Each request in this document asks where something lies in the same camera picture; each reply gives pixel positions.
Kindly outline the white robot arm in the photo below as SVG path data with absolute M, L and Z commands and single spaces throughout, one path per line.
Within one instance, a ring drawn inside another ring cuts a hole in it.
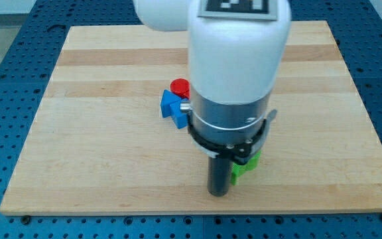
M 288 1 L 133 0 L 156 31 L 188 33 L 191 99 L 249 104 L 270 94 L 291 24 Z

